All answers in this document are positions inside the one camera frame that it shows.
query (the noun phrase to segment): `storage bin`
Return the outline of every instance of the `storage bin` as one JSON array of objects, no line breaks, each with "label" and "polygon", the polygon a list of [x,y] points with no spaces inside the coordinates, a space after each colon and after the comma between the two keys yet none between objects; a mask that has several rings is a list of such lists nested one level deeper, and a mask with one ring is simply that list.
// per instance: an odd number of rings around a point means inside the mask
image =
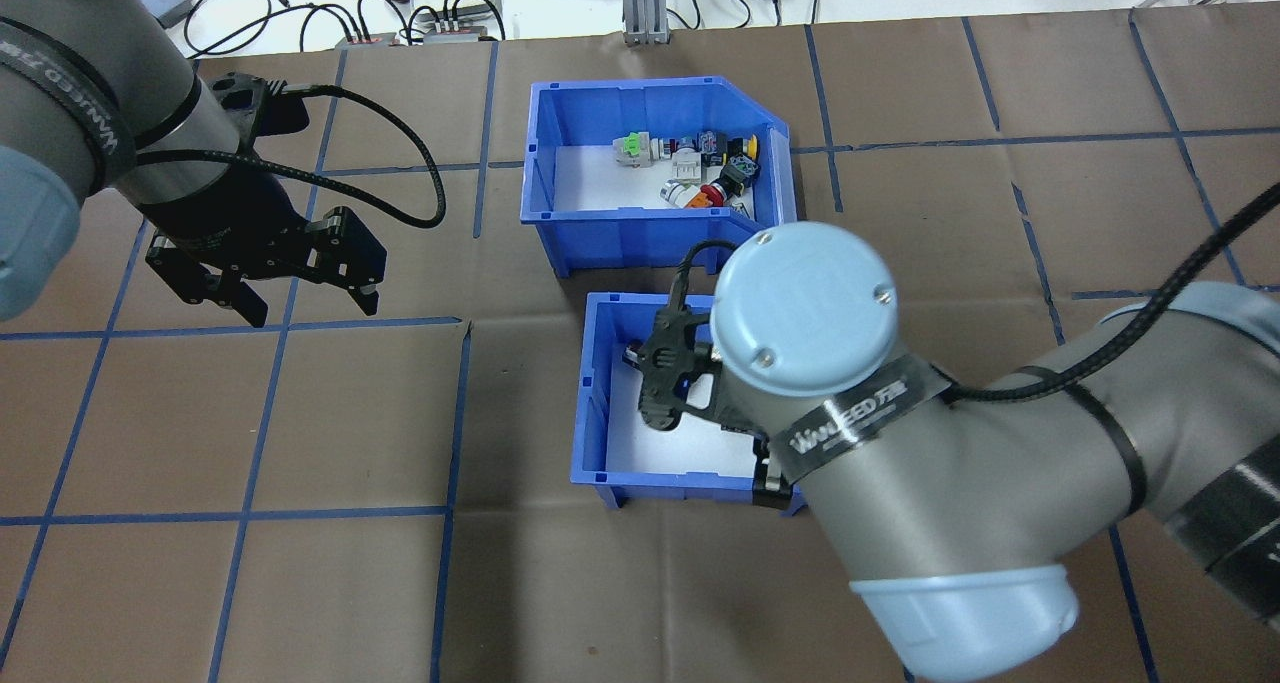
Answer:
[{"label": "storage bin", "polygon": [[[691,310],[712,297],[690,295]],[[675,431],[653,431],[636,409],[640,372],[622,359],[630,342],[653,330],[667,295],[590,294],[582,333],[577,418],[570,481],[594,486],[611,509],[632,498],[751,501],[751,437],[686,414]],[[699,333],[707,340],[704,326]],[[690,400],[698,404],[695,384]],[[804,506],[796,489],[791,509]]]},{"label": "storage bin", "polygon": [[[755,136],[754,217],[732,208],[672,208],[659,196],[662,171],[640,169],[635,182],[625,180],[632,169],[613,162],[613,139],[641,130],[655,139],[701,130]],[[605,147],[604,159],[582,155]],[[654,168],[669,171],[671,162]],[[557,276],[575,269],[668,267],[699,240],[742,242],[795,219],[786,123],[724,78],[534,83],[520,221],[538,228]],[[714,272],[724,258],[723,251],[709,256],[708,269]]]}]

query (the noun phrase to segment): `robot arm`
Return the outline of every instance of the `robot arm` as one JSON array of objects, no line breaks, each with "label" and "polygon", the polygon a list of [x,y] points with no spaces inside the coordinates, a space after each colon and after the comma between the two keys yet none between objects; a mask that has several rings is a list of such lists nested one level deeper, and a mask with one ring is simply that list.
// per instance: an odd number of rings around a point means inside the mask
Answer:
[{"label": "robot arm", "polygon": [[[1275,206],[1280,185],[1267,196]],[[758,233],[728,258],[709,317],[687,313],[678,278],[637,350],[641,417],[671,428],[699,414],[767,440],[915,674],[974,680],[1051,647],[1078,615],[1055,561],[1140,506],[1280,629],[1275,301],[1193,283],[1110,363],[1001,405],[901,344],[892,278],[844,229]],[[1144,315],[1120,310],[995,388],[1061,382]],[[699,324],[712,347],[694,344]],[[714,376],[705,409],[682,400],[700,373]]]},{"label": "robot arm", "polygon": [[[0,0],[0,318],[40,295],[105,185],[155,224],[146,262],[186,303],[262,326],[246,279],[297,276],[375,313],[387,249],[342,206],[308,223],[271,174],[283,168],[253,153],[257,136],[307,125],[314,92],[241,74],[206,84],[138,0]],[[436,217],[411,224],[439,223],[436,194]]]}]

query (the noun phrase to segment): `blue tape line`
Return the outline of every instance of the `blue tape line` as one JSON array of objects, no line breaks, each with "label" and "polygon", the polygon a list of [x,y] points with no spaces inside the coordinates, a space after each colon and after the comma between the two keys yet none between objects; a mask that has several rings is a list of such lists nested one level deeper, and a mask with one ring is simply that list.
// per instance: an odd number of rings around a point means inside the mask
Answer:
[{"label": "blue tape line", "polygon": [[319,324],[292,324],[291,331],[339,331],[347,327],[410,327],[410,326],[454,326],[462,324],[461,318],[451,315],[435,318],[358,318],[358,320],[326,320]]},{"label": "blue tape line", "polygon": [[[340,86],[343,75],[347,73],[347,51],[343,50],[338,58],[338,73],[334,84]],[[329,139],[333,137],[333,119],[338,114],[338,98],[329,101],[329,114],[325,116],[324,137],[320,139],[320,151],[316,153],[316,173],[324,171],[325,155],[329,153]],[[306,219],[310,221],[315,214],[316,198],[320,188],[312,185],[311,196],[307,198]],[[289,281],[289,295],[284,303],[284,317],[279,331],[279,340],[275,344],[275,358],[271,361],[271,376],[266,384],[266,396],[262,402],[262,418],[257,427],[257,441],[253,443],[253,458],[250,463],[248,478],[244,483],[244,499],[241,503],[239,523],[236,527],[236,545],[232,549],[232,563],[227,573],[227,588],[223,591],[223,606],[218,614],[218,633],[214,638],[214,651],[209,661],[209,683],[218,682],[218,674],[223,665],[223,650],[227,645],[227,627],[230,623],[232,604],[236,600],[236,585],[239,581],[239,565],[244,555],[244,536],[248,532],[250,513],[253,509],[253,492],[257,487],[257,475],[262,466],[262,451],[266,446],[266,434],[271,423],[271,411],[275,405],[275,390],[280,382],[280,370],[284,367],[284,349],[289,340],[289,322],[293,318],[293,303],[298,297],[298,279]]]},{"label": "blue tape line", "polygon": [[1280,127],[1265,128],[1220,128],[1220,130],[1184,130],[1183,137],[1188,139],[1203,139],[1204,137],[1221,136],[1275,136],[1280,133]]},{"label": "blue tape line", "polygon": [[822,139],[827,146],[827,171],[831,174],[831,197],[837,214],[845,212],[845,197],[840,189],[840,169],[836,168],[835,145],[831,136],[831,113],[827,107],[827,86],[822,82],[822,64],[818,63],[818,42],[813,37],[813,26],[804,27],[805,42],[809,45],[809,64],[813,67],[814,91],[818,92],[818,113],[822,114]]},{"label": "blue tape line", "polygon": [[462,423],[466,421],[467,377],[471,375],[471,331],[462,336],[458,359],[458,391],[453,405],[453,458],[449,460],[449,490],[445,495],[444,533],[440,538],[440,569],[435,578],[435,628],[431,632],[431,683],[440,679],[444,650],[444,606],[448,601],[449,559],[453,555],[453,514],[458,504],[458,475],[462,469]]},{"label": "blue tape line", "polygon": [[273,326],[218,326],[218,327],[147,327],[138,331],[114,331],[113,338],[174,338],[174,336],[243,336],[246,333],[279,333],[279,324]]},{"label": "blue tape line", "polygon": [[484,95],[484,127],[480,128],[480,177],[476,179],[476,212],[475,223],[471,226],[471,237],[480,237],[480,228],[484,226],[484,185],[485,173],[489,169],[489,133],[493,128],[493,95],[494,81],[498,78],[498,43],[489,43],[489,77],[485,82]]},{"label": "blue tape line", "polygon": [[831,113],[827,109],[827,87],[822,82],[822,64],[818,63],[818,42],[813,37],[813,26],[804,27],[805,45],[809,46],[809,65],[813,67],[814,91],[818,92],[818,113],[822,114],[822,139],[832,146]]},{"label": "blue tape line", "polygon": [[138,262],[138,253],[142,251],[142,240],[146,238],[147,228],[145,224],[140,224],[138,232],[133,235],[133,249],[129,251],[128,262],[124,263],[124,272],[120,278],[120,287],[115,290],[115,301],[111,304],[111,313],[106,318],[106,329],[102,331],[102,340],[97,347],[97,354],[93,356],[93,365],[90,368],[88,379],[84,382],[84,393],[81,396],[79,408],[76,411],[76,423],[72,425],[70,436],[67,440],[67,449],[63,453],[63,460],[58,466],[58,477],[54,478],[54,487],[49,494],[49,501],[45,504],[45,515],[40,523],[40,531],[36,533],[36,542],[31,547],[31,556],[27,559],[27,569],[22,574],[22,583],[18,587],[18,599],[13,604],[13,610],[9,613],[9,623],[5,624],[4,638],[0,640],[0,669],[4,669],[4,663],[9,657],[9,648],[13,646],[14,633],[18,631],[18,620],[22,618],[22,609],[27,602],[27,593],[31,591],[31,579],[36,576],[36,565],[40,563],[40,554],[45,549],[45,538],[49,536],[50,519],[54,515],[54,510],[58,506],[58,499],[61,496],[63,485],[67,482],[67,473],[72,466],[72,457],[76,455],[76,445],[79,441],[81,432],[84,427],[84,418],[88,414],[88,404],[93,399],[93,388],[97,384],[97,377],[102,372],[102,359],[106,358],[106,347],[111,342],[111,333],[115,329],[115,321],[120,317],[120,306],[124,304],[124,294],[129,288],[129,279],[133,278],[133,269]]},{"label": "blue tape line", "polygon": [[[311,188],[311,200],[307,202],[307,217],[315,206],[317,191]],[[266,446],[266,434],[271,423],[271,411],[275,405],[275,390],[280,381],[280,370],[284,365],[284,347],[288,344],[288,322],[293,315],[293,301],[298,292],[298,279],[289,283],[289,297],[284,304],[284,327],[279,331],[279,340],[275,344],[275,358],[271,363],[271,377],[266,384],[266,400],[262,404],[262,418],[257,425],[257,441],[253,443],[253,458],[250,463],[248,481],[244,483],[244,499],[241,504],[241,513],[236,517],[239,523],[236,527],[236,545],[232,549],[232,564],[227,573],[227,588],[223,591],[223,606],[218,615],[218,634],[214,638],[214,652],[209,664],[209,683],[218,682],[218,674],[223,665],[223,648],[227,645],[227,627],[230,623],[232,602],[236,599],[236,585],[239,582],[239,565],[244,555],[244,536],[248,532],[250,512],[253,505],[253,492],[257,487],[257,475],[262,466],[262,451]]]},{"label": "blue tape line", "polygon": [[1128,297],[1152,297],[1156,292],[1074,292],[1071,294],[1071,301],[1111,301],[1111,299],[1128,299]]},{"label": "blue tape line", "polygon": [[973,54],[974,68],[978,69],[978,82],[982,83],[983,98],[987,98],[987,113],[991,113],[991,124],[1000,130],[1000,113],[996,110],[996,97],[991,93],[991,82],[987,81],[987,67],[982,64],[982,51],[978,50],[978,38],[973,36],[973,26],[969,17],[960,18],[964,26],[964,37],[969,40],[969,52]]},{"label": "blue tape line", "polygon": [[[439,162],[436,171],[476,171],[479,162]],[[343,177],[387,177],[390,173],[430,173],[426,165],[383,165],[383,168],[343,168],[339,171],[324,171],[329,178]]]},{"label": "blue tape line", "polygon": [[1124,555],[1124,542],[1120,541],[1120,528],[1115,524],[1107,528],[1111,537],[1111,553],[1116,559],[1116,569],[1120,573],[1120,587],[1124,588],[1124,600],[1129,605],[1129,619],[1133,622],[1133,632],[1138,637],[1138,651],[1142,654],[1142,665],[1147,670],[1148,683],[1160,683],[1160,673],[1156,670],[1156,656],[1151,652],[1151,642],[1147,641],[1147,627],[1142,622],[1142,609],[1138,608],[1138,592],[1133,587],[1133,577],[1129,576],[1129,560]]},{"label": "blue tape line", "polygon": [[1091,133],[1091,136],[1021,136],[1015,139],[946,139],[946,141],[902,141],[887,145],[856,145],[854,151],[893,150],[899,147],[978,147],[992,145],[1064,145],[1064,142],[1101,141],[1147,141],[1171,139],[1174,133],[1153,130],[1146,133]]},{"label": "blue tape line", "polygon": [[251,521],[338,521],[347,518],[422,518],[422,515],[444,515],[448,506],[330,506],[315,510],[255,510]]},{"label": "blue tape line", "polygon": [[238,510],[211,510],[197,513],[90,513],[76,515],[6,515],[0,518],[0,528],[17,528],[23,524],[142,524],[142,523],[228,523],[241,518],[248,521],[334,521],[346,518],[419,518],[420,515],[444,515],[448,506],[329,506],[328,509],[300,510],[251,510],[248,514]]},{"label": "blue tape line", "polygon": [[[1160,84],[1160,78],[1156,75],[1156,68],[1151,63],[1149,55],[1147,55],[1147,46],[1142,42],[1142,32],[1138,31],[1138,20],[1134,17],[1133,9],[1129,10],[1129,33],[1133,36],[1133,43],[1138,49],[1138,58],[1142,60],[1142,67],[1147,72],[1147,81],[1151,82],[1152,91],[1156,92],[1156,98],[1160,100],[1160,107],[1165,111],[1165,118],[1169,122],[1169,129],[1174,132],[1174,141],[1178,145],[1178,152],[1183,156],[1183,164],[1187,171],[1190,173],[1192,180],[1196,183],[1196,192],[1199,196],[1201,206],[1204,210],[1206,217],[1208,217],[1210,225],[1217,230],[1221,223],[1217,219],[1217,214],[1213,212],[1213,205],[1208,200],[1208,191],[1204,188],[1204,183],[1201,180],[1199,173],[1196,170],[1196,162],[1192,161],[1192,153],[1187,147],[1187,141],[1183,139],[1183,130],[1178,127],[1178,118],[1174,116],[1174,107],[1169,104],[1169,98],[1165,95],[1164,86]],[[1244,274],[1240,272],[1239,263],[1235,262],[1235,255],[1226,247],[1222,251],[1226,258],[1226,263],[1231,269],[1231,276],[1235,278],[1235,283],[1244,285]]]},{"label": "blue tape line", "polygon": [[1057,304],[1053,303],[1053,290],[1048,285],[1048,269],[1044,269],[1044,256],[1041,253],[1039,242],[1036,240],[1036,229],[1032,226],[1032,215],[1027,210],[1027,200],[1023,196],[1021,188],[1014,187],[1014,200],[1018,201],[1018,212],[1023,215],[1023,230],[1027,233],[1027,244],[1032,249],[1032,258],[1036,258],[1036,274],[1041,279],[1041,290],[1044,295],[1044,304],[1048,306],[1048,318],[1053,324],[1053,340],[1057,345],[1062,345],[1066,342],[1066,336],[1062,335],[1062,320],[1057,313]]},{"label": "blue tape line", "polygon": [[0,333],[0,342],[78,342],[101,336],[102,331]]},{"label": "blue tape line", "polygon": [[237,512],[207,513],[106,513],[55,515],[52,524],[115,524],[115,523],[227,523],[238,521]]}]

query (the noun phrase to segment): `blue joint cap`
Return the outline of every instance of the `blue joint cap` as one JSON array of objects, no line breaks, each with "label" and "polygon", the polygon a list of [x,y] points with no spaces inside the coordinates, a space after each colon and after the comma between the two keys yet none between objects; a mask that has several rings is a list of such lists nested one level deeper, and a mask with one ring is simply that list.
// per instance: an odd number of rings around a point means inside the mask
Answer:
[{"label": "blue joint cap", "polygon": [[1021,665],[1075,625],[1066,568],[854,581],[849,585],[911,673],[968,683]]},{"label": "blue joint cap", "polygon": [[0,320],[36,303],[79,230],[79,201],[44,164],[0,145]]},{"label": "blue joint cap", "polygon": [[883,260],[826,223],[786,223],[730,256],[712,340],[733,376],[778,396],[823,396],[874,373],[897,340]]}]

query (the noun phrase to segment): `blue plastic bin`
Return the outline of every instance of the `blue plastic bin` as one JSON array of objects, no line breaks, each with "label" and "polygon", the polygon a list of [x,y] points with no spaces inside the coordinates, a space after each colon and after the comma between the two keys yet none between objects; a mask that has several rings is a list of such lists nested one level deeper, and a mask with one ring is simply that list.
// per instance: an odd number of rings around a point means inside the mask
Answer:
[{"label": "blue plastic bin", "polygon": [[[557,150],[612,145],[635,130],[654,137],[699,130],[758,137],[754,221],[731,208],[628,208],[625,197],[632,191],[600,192],[618,196],[620,208],[557,210]],[[534,83],[520,221],[538,228],[557,276],[567,278],[573,269],[667,267],[680,263],[699,240],[742,242],[795,219],[787,124],[724,78]],[[708,256],[708,269],[714,272],[726,256],[723,251]]]},{"label": "blue plastic bin", "polygon": [[[687,301],[690,308],[695,311],[709,310],[712,304],[709,295],[690,295]],[[622,347],[628,342],[649,336],[654,313],[663,304],[667,304],[667,295],[588,295],[570,481],[594,486],[605,506],[611,509],[617,509],[632,498],[712,499],[749,504],[750,477],[719,475],[713,469],[707,472],[691,469],[680,475],[652,473],[644,469],[608,469],[611,404],[617,405],[616,414],[640,418],[636,400],[612,400],[613,367]],[[700,336],[705,340],[707,335],[704,326]],[[744,441],[742,457],[754,460],[749,440]],[[800,506],[804,506],[804,496],[796,489],[791,509],[786,510],[786,514],[794,515]]]}]

